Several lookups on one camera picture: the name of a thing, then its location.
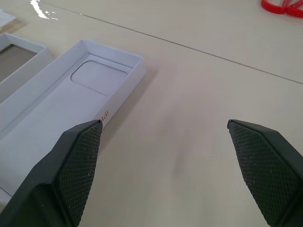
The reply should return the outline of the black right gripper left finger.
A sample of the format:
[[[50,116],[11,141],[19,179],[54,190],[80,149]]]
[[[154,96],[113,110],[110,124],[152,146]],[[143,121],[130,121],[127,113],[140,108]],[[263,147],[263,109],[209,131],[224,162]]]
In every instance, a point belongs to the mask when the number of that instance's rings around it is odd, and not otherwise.
[[[65,131],[0,213],[0,227],[78,227],[100,146],[101,120]]]

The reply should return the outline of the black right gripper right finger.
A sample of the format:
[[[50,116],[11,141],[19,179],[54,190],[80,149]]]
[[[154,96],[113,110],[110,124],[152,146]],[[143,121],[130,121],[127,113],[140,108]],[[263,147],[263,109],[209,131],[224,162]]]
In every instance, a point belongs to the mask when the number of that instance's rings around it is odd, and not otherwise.
[[[303,227],[303,156],[277,131],[227,124],[242,177],[270,227]]]

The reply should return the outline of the orange phone box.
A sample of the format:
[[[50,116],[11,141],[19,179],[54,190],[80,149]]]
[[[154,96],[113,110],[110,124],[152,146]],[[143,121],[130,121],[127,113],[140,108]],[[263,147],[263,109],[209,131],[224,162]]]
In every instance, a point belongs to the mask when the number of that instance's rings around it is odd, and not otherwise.
[[[53,60],[48,48],[41,44],[0,34],[0,104]]]

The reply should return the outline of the white phone box base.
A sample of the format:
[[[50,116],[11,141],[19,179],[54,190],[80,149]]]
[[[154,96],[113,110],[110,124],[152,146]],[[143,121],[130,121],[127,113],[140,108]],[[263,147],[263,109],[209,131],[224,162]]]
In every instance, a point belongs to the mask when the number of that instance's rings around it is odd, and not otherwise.
[[[80,40],[0,104],[0,210],[61,134],[106,125],[145,76],[144,58]]]

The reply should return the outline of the white cardboard piece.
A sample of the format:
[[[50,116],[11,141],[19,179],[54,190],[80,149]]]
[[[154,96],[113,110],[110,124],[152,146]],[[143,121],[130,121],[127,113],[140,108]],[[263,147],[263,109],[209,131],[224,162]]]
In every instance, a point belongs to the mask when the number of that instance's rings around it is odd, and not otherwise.
[[[0,31],[5,25],[9,24],[15,19],[16,17],[14,15],[5,12],[3,9],[0,9]]]

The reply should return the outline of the red handled scissors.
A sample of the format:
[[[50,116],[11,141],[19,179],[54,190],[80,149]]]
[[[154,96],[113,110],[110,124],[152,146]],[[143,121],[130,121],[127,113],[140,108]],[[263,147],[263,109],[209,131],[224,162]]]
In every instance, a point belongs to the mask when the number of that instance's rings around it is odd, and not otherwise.
[[[303,18],[303,0],[281,0],[280,4],[273,4],[269,0],[261,0],[261,7],[271,13]]]

